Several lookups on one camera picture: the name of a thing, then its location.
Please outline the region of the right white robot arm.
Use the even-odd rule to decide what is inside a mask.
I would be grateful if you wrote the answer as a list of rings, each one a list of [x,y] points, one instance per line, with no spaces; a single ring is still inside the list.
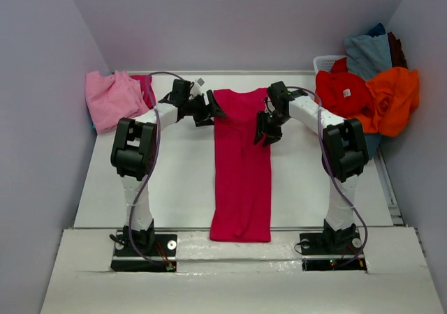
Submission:
[[[320,97],[301,87],[275,82],[267,89],[265,109],[256,115],[254,142],[267,147],[280,141],[290,119],[318,135],[322,164],[330,180],[328,212],[321,232],[300,235],[303,255],[361,254],[367,237],[356,226],[362,216],[354,205],[359,176],[369,161],[365,134],[358,119],[345,119],[323,108]]]

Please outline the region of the crimson t shirt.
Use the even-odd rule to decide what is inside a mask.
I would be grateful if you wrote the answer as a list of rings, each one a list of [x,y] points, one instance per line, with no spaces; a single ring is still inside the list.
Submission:
[[[225,112],[214,121],[215,210],[212,241],[269,242],[272,167],[269,147],[254,142],[256,115],[267,92],[219,89],[214,96]]]

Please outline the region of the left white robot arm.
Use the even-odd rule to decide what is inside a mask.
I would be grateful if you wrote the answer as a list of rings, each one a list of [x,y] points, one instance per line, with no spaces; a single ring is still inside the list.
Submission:
[[[152,109],[147,113],[118,121],[110,162],[122,181],[126,221],[123,239],[113,240],[141,257],[147,256],[155,244],[147,185],[158,159],[161,131],[184,117],[192,117],[200,127],[226,116],[213,91],[202,90],[204,84],[201,78],[193,82],[176,78],[171,91],[161,100],[149,96]]]

